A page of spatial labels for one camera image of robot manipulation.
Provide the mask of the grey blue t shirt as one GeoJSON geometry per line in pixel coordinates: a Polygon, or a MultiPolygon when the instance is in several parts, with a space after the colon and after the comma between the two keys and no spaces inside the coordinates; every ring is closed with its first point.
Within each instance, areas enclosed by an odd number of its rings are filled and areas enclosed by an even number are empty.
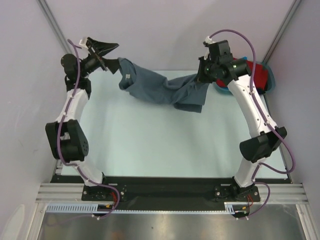
{"type": "Polygon", "coordinates": [[[120,90],[147,103],[172,105],[185,112],[202,112],[209,84],[197,82],[196,74],[168,79],[126,58],[119,58],[118,61],[122,75],[118,84],[120,90]]]}

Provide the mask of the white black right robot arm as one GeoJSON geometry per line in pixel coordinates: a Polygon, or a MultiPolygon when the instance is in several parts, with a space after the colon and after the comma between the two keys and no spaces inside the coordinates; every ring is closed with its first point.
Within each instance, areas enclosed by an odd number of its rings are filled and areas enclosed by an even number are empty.
{"type": "Polygon", "coordinates": [[[260,164],[279,147],[281,139],[287,136],[287,130],[278,127],[268,114],[255,85],[251,83],[252,72],[247,61],[233,57],[228,41],[214,42],[206,37],[203,44],[207,52],[199,58],[197,82],[221,80],[237,100],[249,129],[250,139],[239,144],[242,161],[226,195],[227,199],[242,201],[253,191],[253,180],[260,164]]]}

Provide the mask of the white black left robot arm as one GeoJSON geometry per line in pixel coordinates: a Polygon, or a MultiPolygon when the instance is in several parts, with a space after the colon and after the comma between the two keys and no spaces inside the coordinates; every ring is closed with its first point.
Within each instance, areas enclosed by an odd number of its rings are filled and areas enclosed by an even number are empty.
{"type": "Polygon", "coordinates": [[[103,172],[88,159],[89,142],[80,119],[92,93],[89,75],[97,69],[116,73],[118,60],[105,59],[104,56],[119,47],[119,44],[101,42],[90,37],[82,38],[78,45],[71,40],[68,43],[74,53],[65,54],[60,60],[65,73],[66,102],[56,120],[45,125],[45,132],[53,157],[73,168],[85,186],[94,187],[93,194],[105,200],[110,196],[111,188],[103,183],[103,172]]]}

